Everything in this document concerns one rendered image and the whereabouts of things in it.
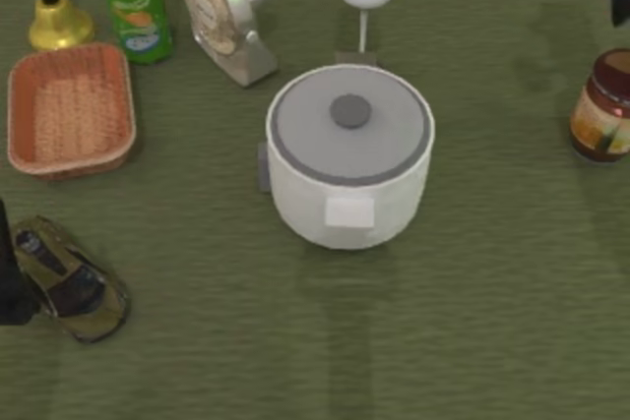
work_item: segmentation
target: glass jar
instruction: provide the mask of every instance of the glass jar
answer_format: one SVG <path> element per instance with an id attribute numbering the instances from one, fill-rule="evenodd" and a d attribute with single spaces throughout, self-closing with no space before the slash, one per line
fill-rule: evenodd
<path id="1" fill-rule="evenodd" d="M 613 49 L 595 62 L 571 116 L 578 154 L 614 162 L 630 152 L 630 49 Z"/>

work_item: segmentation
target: green wooden floor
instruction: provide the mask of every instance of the green wooden floor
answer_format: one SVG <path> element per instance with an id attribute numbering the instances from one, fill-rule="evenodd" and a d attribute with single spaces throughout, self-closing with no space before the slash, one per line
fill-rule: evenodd
<path id="1" fill-rule="evenodd" d="M 109 25 L 102 0 L 79 0 Z M 195 46 L 133 70 L 141 140 L 116 172 L 46 184 L 0 165 L 17 220 L 58 220 L 129 284 L 129 325 L 84 347 L 47 320 L 0 329 L 3 420 L 620 420 L 630 415 L 630 162 L 575 158 L 596 56 L 630 43 L 606 0 L 394 0 L 373 18 L 437 140 L 409 230 L 310 246 L 257 191 L 276 91 L 353 47 L 339 0 L 261 12 L 282 71 L 251 90 Z M 0 0 L 0 74 L 32 0 Z M 4 82 L 0 94 L 6 95 Z M 0 152 L 6 153 L 5 114 Z"/>

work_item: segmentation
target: jar label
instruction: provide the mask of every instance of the jar label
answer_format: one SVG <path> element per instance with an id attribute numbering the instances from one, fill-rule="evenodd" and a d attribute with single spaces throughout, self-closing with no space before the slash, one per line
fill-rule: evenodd
<path id="1" fill-rule="evenodd" d="M 571 133 L 583 146 L 608 154 L 630 151 L 630 120 L 601 110 L 582 90 L 571 116 Z"/>

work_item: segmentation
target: basket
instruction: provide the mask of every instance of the basket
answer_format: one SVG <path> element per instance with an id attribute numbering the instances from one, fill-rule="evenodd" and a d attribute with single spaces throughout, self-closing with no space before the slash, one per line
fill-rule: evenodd
<path id="1" fill-rule="evenodd" d="M 37 178 L 115 169 L 136 140 L 129 65 L 110 44 L 22 59 L 9 77 L 8 108 L 9 162 Z"/>

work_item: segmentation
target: lid knob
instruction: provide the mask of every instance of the lid knob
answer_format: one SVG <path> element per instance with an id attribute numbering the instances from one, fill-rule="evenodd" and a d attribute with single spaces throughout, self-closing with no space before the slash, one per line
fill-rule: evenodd
<path id="1" fill-rule="evenodd" d="M 342 95 L 331 104 L 331 116 L 343 128 L 360 128 L 369 121 L 371 114 L 372 105 L 360 95 Z"/>

